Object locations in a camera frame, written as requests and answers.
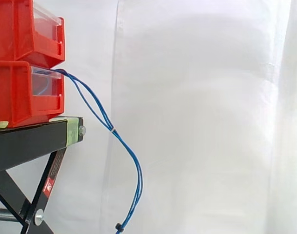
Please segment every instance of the cable end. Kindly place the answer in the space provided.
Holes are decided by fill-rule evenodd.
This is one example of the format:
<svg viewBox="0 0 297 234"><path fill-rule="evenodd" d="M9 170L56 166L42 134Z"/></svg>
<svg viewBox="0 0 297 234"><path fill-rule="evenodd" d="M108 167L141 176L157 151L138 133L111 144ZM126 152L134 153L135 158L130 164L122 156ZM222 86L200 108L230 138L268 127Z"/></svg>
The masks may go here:
<svg viewBox="0 0 297 234"><path fill-rule="evenodd" d="M117 233L122 233L124 231L124 229L122 228L122 225L120 223L117 223L116 229L118 230Z"/></svg>

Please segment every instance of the red plastic drawer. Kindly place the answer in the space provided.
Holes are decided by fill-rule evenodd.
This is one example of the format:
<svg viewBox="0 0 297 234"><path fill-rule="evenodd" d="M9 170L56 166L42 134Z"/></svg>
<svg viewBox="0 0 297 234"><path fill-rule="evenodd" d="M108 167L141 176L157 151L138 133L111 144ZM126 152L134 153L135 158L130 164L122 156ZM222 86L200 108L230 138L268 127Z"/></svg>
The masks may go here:
<svg viewBox="0 0 297 234"><path fill-rule="evenodd" d="M63 112L63 75L28 62L0 62L0 121L17 127L47 122Z"/></svg>
<svg viewBox="0 0 297 234"><path fill-rule="evenodd" d="M64 20L33 0L0 0L0 60L43 68L65 61Z"/></svg>

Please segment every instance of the bolt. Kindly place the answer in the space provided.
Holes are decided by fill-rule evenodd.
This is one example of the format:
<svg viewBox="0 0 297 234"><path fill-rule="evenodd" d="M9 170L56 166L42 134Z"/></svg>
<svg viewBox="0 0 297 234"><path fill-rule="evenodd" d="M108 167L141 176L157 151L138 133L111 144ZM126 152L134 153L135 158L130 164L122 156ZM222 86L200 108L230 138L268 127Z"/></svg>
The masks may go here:
<svg viewBox="0 0 297 234"><path fill-rule="evenodd" d="M43 221L44 221L44 211L42 209L39 209L35 215L35 224L37 226L40 226Z"/></svg>
<svg viewBox="0 0 297 234"><path fill-rule="evenodd" d="M85 126L80 126L80 127L79 127L79 135L80 135L80 136L84 136L85 133L86 133L86 128L85 128Z"/></svg>

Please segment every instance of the black metal frame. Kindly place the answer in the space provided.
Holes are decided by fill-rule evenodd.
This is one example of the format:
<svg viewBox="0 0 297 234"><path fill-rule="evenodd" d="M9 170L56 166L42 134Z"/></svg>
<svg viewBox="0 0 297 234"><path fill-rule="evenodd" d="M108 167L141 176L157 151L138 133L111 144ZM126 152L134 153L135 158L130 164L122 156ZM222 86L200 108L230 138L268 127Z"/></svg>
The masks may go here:
<svg viewBox="0 0 297 234"><path fill-rule="evenodd" d="M78 127L83 126L79 118ZM35 223L36 212L45 211L67 144L67 121L60 120L16 129L0 130L0 221L19 222L21 234L53 234L43 221ZM16 185L7 169L49 154L50 158L30 202Z"/></svg>

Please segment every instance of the warning label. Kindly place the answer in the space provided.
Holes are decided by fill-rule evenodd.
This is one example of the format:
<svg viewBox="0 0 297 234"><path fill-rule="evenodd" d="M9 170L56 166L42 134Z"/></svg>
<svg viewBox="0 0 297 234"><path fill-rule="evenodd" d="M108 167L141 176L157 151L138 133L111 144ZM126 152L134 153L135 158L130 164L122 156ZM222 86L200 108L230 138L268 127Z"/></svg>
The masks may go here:
<svg viewBox="0 0 297 234"><path fill-rule="evenodd" d="M52 180L51 178L48 178L43 188L43 193L47 198L50 197L53 186L54 186L54 180Z"/></svg>

